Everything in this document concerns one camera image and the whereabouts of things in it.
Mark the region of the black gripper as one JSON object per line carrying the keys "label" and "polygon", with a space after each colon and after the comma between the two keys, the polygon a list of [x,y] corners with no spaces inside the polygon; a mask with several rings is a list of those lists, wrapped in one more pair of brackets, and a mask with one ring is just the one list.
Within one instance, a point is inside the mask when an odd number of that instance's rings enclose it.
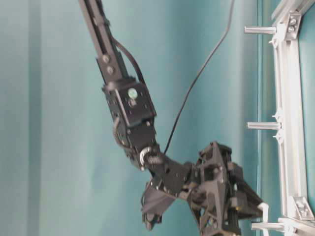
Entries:
{"label": "black gripper", "polygon": [[239,219],[262,217],[262,199],[245,182],[237,183],[244,202],[235,210],[230,203],[233,183],[228,173],[232,150],[217,142],[200,151],[197,163],[177,163],[152,147],[141,151],[141,166],[152,178],[142,195],[142,221],[148,231],[160,224],[176,199],[185,200],[202,236],[241,234]]}

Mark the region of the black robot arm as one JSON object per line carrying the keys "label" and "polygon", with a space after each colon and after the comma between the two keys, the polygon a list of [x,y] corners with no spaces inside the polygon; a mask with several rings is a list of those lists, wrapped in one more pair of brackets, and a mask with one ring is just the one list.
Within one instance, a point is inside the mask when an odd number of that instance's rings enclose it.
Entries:
{"label": "black robot arm", "polygon": [[147,230],[182,199],[201,235],[239,236],[239,221],[262,217],[263,201],[232,161],[231,148],[211,142],[199,152],[197,162],[185,164],[161,151],[154,128],[156,111],[137,62],[113,37],[101,1],[82,0],[80,6],[97,53],[115,141],[136,168],[151,173],[140,200]]}

